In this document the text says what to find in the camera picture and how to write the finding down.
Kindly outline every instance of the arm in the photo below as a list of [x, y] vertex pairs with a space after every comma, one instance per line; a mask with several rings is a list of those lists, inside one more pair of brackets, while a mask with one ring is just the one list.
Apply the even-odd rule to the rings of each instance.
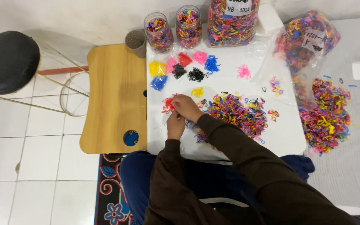
[[167, 120], [168, 139], [165, 148], [157, 155], [151, 172], [150, 198], [144, 224], [158, 224], [168, 220], [174, 224], [226, 225], [227, 220], [210, 206], [199, 201], [186, 187], [184, 178], [184, 159], [180, 155], [180, 137], [184, 131], [185, 119], [178, 118], [174, 111]]
[[192, 100], [193, 105], [182, 99], [183, 96], [177, 98], [176, 110], [197, 122], [208, 141], [222, 151], [233, 162], [234, 170], [242, 173], [255, 187], [256, 198], [270, 217], [282, 224], [355, 224], [351, 216], [304, 183], [284, 161], [242, 130], [197, 112], [199, 109]]

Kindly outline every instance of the white wall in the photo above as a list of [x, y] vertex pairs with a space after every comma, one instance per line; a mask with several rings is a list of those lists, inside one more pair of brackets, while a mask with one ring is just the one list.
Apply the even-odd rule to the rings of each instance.
[[[86, 63], [97, 45], [124, 42], [143, 27], [146, 15], [164, 13], [171, 25], [177, 9], [193, 4], [206, 22], [210, 0], [0, 0], [0, 32], [18, 30], [43, 38], [64, 54]], [[333, 20], [360, 18], [360, 0], [270, 0], [283, 21], [311, 9]]]

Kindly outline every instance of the blue pants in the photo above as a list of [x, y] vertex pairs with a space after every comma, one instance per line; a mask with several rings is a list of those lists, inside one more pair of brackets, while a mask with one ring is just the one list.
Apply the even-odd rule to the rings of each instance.
[[[141, 225], [144, 221], [155, 159], [156, 155], [147, 151], [136, 151], [123, 158], [120, 166], [123, 189], [136, 224]], [[310, 158], [304, 156], [288, 155], [281, 159], [305, 181], [309, 177], [308, 173], [315, 170]], [[254, 198], [252, 186], [243, 180], [241, 174], [234, 172], [232, 166], [185, 159], [184, 168], [186, 185], [199, 199], [228, 198], [264, 211]]]

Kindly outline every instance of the hand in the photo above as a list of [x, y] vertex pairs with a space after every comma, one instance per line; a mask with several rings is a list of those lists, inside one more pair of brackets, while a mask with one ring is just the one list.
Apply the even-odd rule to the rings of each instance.
[[184, 128], [186, 127], [186, 119], [174, 110], [166, 124], [168, 127], [168, 140], [174, 139], [180, 141], [180, 137], [183, 135]]
[[176, 95], [173, 97], [172, 105], [180, 115], [194, 123], [197, 123], [198, 119], [204, 114], [193, 99], [187, 95]]

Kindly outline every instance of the patterned rug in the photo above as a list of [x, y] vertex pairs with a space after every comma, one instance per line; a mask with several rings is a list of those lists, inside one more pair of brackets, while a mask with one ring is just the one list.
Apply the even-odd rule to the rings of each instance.
[[94, 225], [130, 225], [132, 215], [120, 181], [122, 158], [100, 154]]

